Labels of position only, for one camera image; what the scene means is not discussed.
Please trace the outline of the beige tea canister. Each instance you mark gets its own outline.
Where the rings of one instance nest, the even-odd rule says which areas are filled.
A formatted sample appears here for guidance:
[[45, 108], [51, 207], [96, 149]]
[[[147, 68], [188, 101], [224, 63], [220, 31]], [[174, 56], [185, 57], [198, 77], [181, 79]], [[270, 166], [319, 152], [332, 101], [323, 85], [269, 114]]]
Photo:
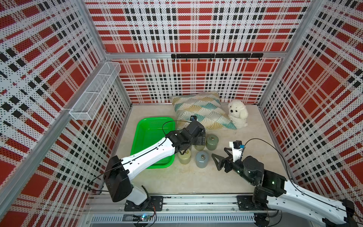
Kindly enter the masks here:
[[205, 145], [195, 145], [194, 146], [197, 151], [203, 151], [205, 148]]
[[181, 164], [183, 164], [183, 165], [189, 164], [191, 161], [191, 151], [188, 149], [183, 154], [178, 152], [177, 157]]

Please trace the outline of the grey-green tea canister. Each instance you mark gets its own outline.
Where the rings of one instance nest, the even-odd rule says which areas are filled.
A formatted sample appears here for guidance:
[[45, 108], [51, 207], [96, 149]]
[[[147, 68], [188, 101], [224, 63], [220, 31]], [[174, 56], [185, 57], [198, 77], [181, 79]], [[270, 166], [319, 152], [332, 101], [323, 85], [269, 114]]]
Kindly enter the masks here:
[[219, 138], [214, 134], [209, 134], [206, 137], [206, 148], [208, 150], [216, 150], [219, 143]]

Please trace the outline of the blue-grey tea canister back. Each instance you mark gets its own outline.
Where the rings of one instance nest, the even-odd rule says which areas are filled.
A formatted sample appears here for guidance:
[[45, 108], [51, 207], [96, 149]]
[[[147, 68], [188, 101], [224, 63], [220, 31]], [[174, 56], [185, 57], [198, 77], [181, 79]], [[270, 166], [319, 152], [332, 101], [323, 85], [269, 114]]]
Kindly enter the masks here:
[[196, 165], [198, 168], [205, 168], [208, 165], [209, 162], [209, 155], [207, 152], [205, 151], [199, 151], [196, 154]]

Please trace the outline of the beige tea canister back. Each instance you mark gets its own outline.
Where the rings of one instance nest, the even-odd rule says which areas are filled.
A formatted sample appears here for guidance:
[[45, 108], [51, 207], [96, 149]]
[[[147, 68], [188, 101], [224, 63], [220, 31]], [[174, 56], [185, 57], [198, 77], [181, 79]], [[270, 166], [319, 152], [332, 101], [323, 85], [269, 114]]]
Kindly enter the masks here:
[[178, 152], [177, 157], [181, 164], [183, 164], [183, 165], [189, 164], [191, 161], [191, 151], [188, 149], [183, 154]]

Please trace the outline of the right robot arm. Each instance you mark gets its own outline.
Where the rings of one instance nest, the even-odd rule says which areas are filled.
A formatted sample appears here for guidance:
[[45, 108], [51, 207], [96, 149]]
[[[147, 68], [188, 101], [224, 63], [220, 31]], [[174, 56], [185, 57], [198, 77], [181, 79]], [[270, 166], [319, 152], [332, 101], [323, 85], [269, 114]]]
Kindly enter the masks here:
[[264, 164], [252, 156], [233, 159], [232, 149], [226, 148], [228, 157], [212, 154], [217, 170], [234, 171], [254, 186], [252, 202], [256, 209], [272, 209], [294, 214], [326, 227], [357, 227], [354, 203], [348, 199], [333, 200], [266, 170]]

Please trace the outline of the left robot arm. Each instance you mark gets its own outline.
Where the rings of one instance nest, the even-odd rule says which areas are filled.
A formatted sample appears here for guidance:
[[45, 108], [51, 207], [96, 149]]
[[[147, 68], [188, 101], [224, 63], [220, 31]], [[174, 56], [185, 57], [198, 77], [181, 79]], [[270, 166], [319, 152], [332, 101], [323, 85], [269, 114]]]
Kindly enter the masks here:
[[132, 180], [142, 171], [170, 157], [174, 154], [183, 154], [192, 145], [205, 145], [206, 130], [198, 121], [191, 121], [181, 130], [170, 131], [154, 145], [138, 152], [135, 155], [112, 157], [103, 174], [103, 180], [113, 202], [127, 199], [135, 205], [144, 204], [149, 200], [145, 189], [132, 184]]

